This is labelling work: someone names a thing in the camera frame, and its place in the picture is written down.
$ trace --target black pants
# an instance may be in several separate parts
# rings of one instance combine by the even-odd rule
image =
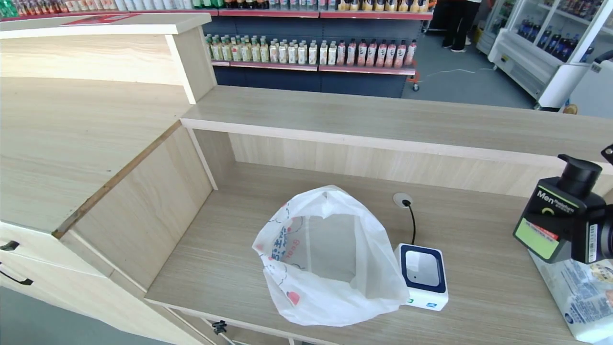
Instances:
[[[451,19],[447,26],[447,34],[443,40],[443,47],[451,45],[453,50],[462,50],[466,43],[466,34],[473,26],[474,17],[479,11],[481,3],[468,0],[450,0],[449,10]]]

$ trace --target drawer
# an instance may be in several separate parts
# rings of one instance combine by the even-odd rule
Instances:
[[[6,247],[13,241],[11,248]],[[104,276],[51,234],[0,222],[0,246],[3,255],[19,255],[63,268]]]

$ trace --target gray floor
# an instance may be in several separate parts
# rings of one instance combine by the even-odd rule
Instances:
[[[441,48],[443,37],[428,34],[417,44],[420,90],[407,84],[403,98],[532,109],[535,100],[474,45],[465,53]]]
[[[501,71],[491,70],[485,55],[442,49],[442,37],[425,36],[416,53],[421,89],[405,87],[404,98],[532,108],[534,100]],[[56,308],[0,287],[1,345],[163,345],[124,333],[98,320]]]

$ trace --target green label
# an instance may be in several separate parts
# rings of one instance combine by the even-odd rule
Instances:
[[[546,260],[551,258],[551,255],[560,244],[552,236],[525,218],[522,219],[517,230],[515,230],[515,237]]]

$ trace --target plastic bag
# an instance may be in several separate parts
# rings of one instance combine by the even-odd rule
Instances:
[[[293,197],[253,249],[277,310],[295,324],[352,325],[396,311],[408,298],[385,228],[333,185]]]

